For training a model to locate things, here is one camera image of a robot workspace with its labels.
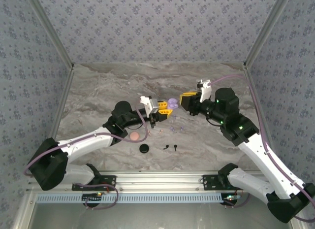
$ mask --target black round cap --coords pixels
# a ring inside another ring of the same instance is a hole
[[[141,153],[145,154],[149,151],[149,146],[147,144],[141,144],[139,150]]]

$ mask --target patterned wallpaper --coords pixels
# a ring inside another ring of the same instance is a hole
[[[250,68],[275,150],[297,176],[313,183],[314,57],[315,0],[290,0]]]
[[[11,227],[22,171],[52,126],[67,68],[27,0],[0,0],[0,229]]]
[[[275,0],[40,0],[74,63],[243,61]]]

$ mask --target marble surface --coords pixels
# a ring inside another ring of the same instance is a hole
[[[158,100],[179,98],[181,93],[194,90],[198,79],[214,81],[225,75],[243,73],[238,67],[241,66],[208,63],[75,65],[57,140],[73,138],[98,128],[121,100],[133,106],[142,95]],[[258,125],[245,82],[224,80],[213,86],[213,96],[220,87],[232,87],[240,99],[241,113]],[[142,138],[144,128],[138,132]],[[150,132],[151,136],[144,141],[150,147],[146,154],[140,153],[141,144],[121,142],[82,156],[74,163],[92,163],[99,170],[219,170],[227,163],[235,163],[244,170],[258,169],[222,136],[218,127],[208,124],[202,115],[190,116],[182,108],[175,109],[171,118],[157,123]],[[163,150],[166,144],[170,147]]]

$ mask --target metal bracket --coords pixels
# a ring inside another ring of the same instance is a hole
[[[224,190],[239,190],[240,188],[230,186],[229,188],[224,186],[220,180],[218,175],[203,175],[203,189],[205,191],[224,191]]]
[[[97,182],[92,180],[88,185],[99,185],[99,184],[108,184],[115,186],[116,185],[116,176],[113,175],[100,175],[97,176]],[[73,191],[114,191],[114,189],[110,187],[81,187],[76,184],[72,184],[72,190]]]

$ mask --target cable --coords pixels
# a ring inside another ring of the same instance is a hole
[[[249,87],[249,90],[250,90],[250,93],[251,93],[251,96],[252,96],[252,100],[253,100],[255,108],[256,108],[256,112],[257,112],[257,116],[258,116],[258,122],[259,122],[259,128],[260,128],[261,141],[262,141],[262,145],[263,145],[264,150],[265,150],[265,154],[269,157],[270,161],[279,170],[279,172],[281,172],[283,174],[283,176],[285,176],[285,178],[290,181],[291,184],[293,184],[296,188],[299,189],[299,191],[301,191],[306,196],[306,198],[312,203],[312,205],[313,205],[313,207],[315,209],[315,201],[312,199],[312,197],[302,187],[300,187],[297,183],[295,183],[295,181],[290,176],[288,176],[285,173],[285,171],[282,170],[282,168],[277,164],[277,162],[274,160],[274,158],[269,153],[268,147],[267,147],[265,129],[264,129],[263,123],[262,123],[262,116],[261,116],[261,113],[260,113],[260,111],[258,109],[258,101],[257,101],[257,99],[256,99],[256,97],[254,95],[253,87],[252,87],[251,83],[249,83],[247,81],[246,77],[243,76],[243,75],[227,75],[227,76],[224,76],[224,77],[222,77],[222,78],[220,78],[220,79],[218,79],[218,80],[208,84],[208,86],[216,84],[219,81],[222,81],[222,80],[227,79],[227,78],[241,78],[241,79],[245,80],[245,82],[247,83],[247,85]],[[302,221],[302,222],[306,222],[306,223],[313,223],[313,222],[315,222],[315,217],[313,219],[303,219],[303,218],[300,218],[298,216],[295,216],[295,218],[300,220],[300,221]]]
[[[135,130],[137,130],[137,129],[140,129],[142,126],[143,126],[143,123],[142,123],[139,127],[137,127],[136,129],[132,129],[132,128],[129,128],[129,127],[127,127],[127,128],[128,128],[129,130],[135,131]]]
[[[74,183],[75,185],[78,185],[80,187],[89,187],[89,188],[93,188],[93,187],[104,187],[104,188],[112,188],[114,191],[116,191],[116,198],[115,198],[115,201],[110,204],[109,206],[106,206],[106,207],[98,207],[98,208],[91,208],[91,207],[88,207],[88,201],[91,197],[88,197],[85,201],[85,206],[87,209],[90,209],[90,210],[103,210],[103,209],[108,209],[108,208],[111,208],[111,207],[114,207],[119,199],[119,193],[118,193],[118,190],[116,189],[115,186],[112,186],[112,185],[109,185],[109,184],[99,184],[99,185],[83,185],[81,183]]]
[[[220,127],[221,126],[221,125],[216,125],[216,124],[211,123],[208,118],[206,118],[206,120],[207,120],[207,122],[209,122],[214,127]]]
[[[141,140],[129,140],[129,139],[121,138],[120,136],[117,136],[117,135],[114,135],[114,134],[108,133],[108,132],[100,132],[100,133],[97,133],[97,134],[90,134],[90,135],[84,136],[84,137],[82,137],[82,138],[76,139],[76,140],[74,140],[74,141],[71,141],[71,142],[69,142],[69,143],[67,143],[67,144],[63,144],[63,145],[57,146],[57,147],[55,147],[55,148],[49,149],[49,150],[47,150],[47,151],[41,153],[41,154],[38,155],[36,158],[34,158],[32,161],[30,161],[29,164],[27,164],[27,166],[25,167],[25,169],[24,169],[24,171],[23,171],[23,174],[26,175],[26,176],[32,176],[31,174],[28,174],[27,171],[28,171],[28,169],[29,169],[35,162],[37,162],[39,159],[41,159],[42,157],[44,157],[44,156],[46,156],[46,155],[48,155],[48,154],[50,154],[50,153],[52,153],[52,152],[54,152],[54,151],[56,151],[56,150],[59,150],[59,149],[64,148],[64,147],[67,147],[68,144],[70,144],[70,145],[71,145],[71,144],[75,144],[75,143],[77,143],[77,142],[80,142],[80,141],[82,141],[82,140],[86,140],[86,139],[89,139],[89,138],[95,138],[95,137],[97,137],[97,136],[102,136],[102,135],[109,135],[109,136],[111,136],[111,137],[113,137],[113,138],[120,139],[120,140],[122,140],[122,141],[129,142],[129,143],[141,143],[141,142],[145,141],[145,140],[147,139],[147,137],[148,137],[148,127],[147,127],[147,124],[146,124],[145,120],[144,120],[143,117],[142,117],[142,114],[140,113],[139,109],[137,108],[137,105],[135,106],[135,109],[136,109],[136,112],[137,112],[137,114],[139,115],[139,117],[140,117],[140,119],[141,119],[141,121],[142,121],[142,124],[143,124],[143,126],[144,126],[144,129],[145,129],[145,136],[144,136],[143,139],[141,139]]]
[[[227,206],[227,205],[226,205],[228,208],[240,208],[240,207],[244,206],[245,204],[247,204],[247,203],[250,201],[250,198],[251,198],[251,194],[248,194],[246,200],[245,200],[243,203],[241,203],[241,204],[239,204],[239,205],[236,205],[236,206],[234,206],[233,203],[231,203],[231,202],[229,202],[229,201],[227,201],[227,200],[224,200],[224,202],[225,202],[225,203],[228,203],[228,204],[230,204],[230,205],[232,205],[232,206]]]

